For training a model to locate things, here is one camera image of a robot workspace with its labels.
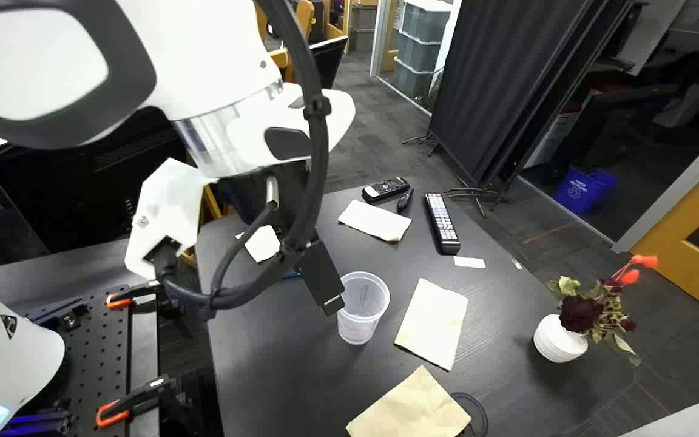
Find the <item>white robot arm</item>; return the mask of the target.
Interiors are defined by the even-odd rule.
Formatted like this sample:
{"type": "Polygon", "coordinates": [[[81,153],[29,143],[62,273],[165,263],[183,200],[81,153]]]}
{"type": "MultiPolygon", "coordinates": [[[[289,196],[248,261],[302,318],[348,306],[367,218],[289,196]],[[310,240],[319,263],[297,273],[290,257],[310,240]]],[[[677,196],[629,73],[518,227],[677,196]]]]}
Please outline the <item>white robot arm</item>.
{"type": "Polygon", "coordinates": [[[146,183],[123,266],[206,313],[237,309],[287,273],[324,313],[341,283],[314,233],[328,153],[353,101],[319,84],[287,0],[0,0],[0,139],[35,150],[81,148],[141,110],[175,127],[192,160],[146,183]],[[277,254],[243,285],[230,263],[183,283],[177,257],[198,243],[200,189],[253,177],[277,254]]]}

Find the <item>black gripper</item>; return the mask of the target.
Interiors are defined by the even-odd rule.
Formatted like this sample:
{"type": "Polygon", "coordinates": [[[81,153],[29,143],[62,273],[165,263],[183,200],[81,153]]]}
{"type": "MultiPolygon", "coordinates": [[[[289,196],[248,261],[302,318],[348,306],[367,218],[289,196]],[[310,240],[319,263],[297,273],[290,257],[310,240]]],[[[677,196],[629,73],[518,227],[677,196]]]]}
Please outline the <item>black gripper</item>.
{"type": "Polygon", "coordinates": [[[265,204],[215,268],[215,309],[237,309],[256,300],[283,275],[297,273],[313,301],[328,315],[338,313],[344,306],[341,283],[328,247],[314,233],[324,173],[293,164],[249,176],[249,183],[265,189],[265,204]],[[226,287],[226,275],[236,255],[265,227],[273,228],[277,246],[273,254],[262,261],[262,275],[245,285],[226,287]]]}

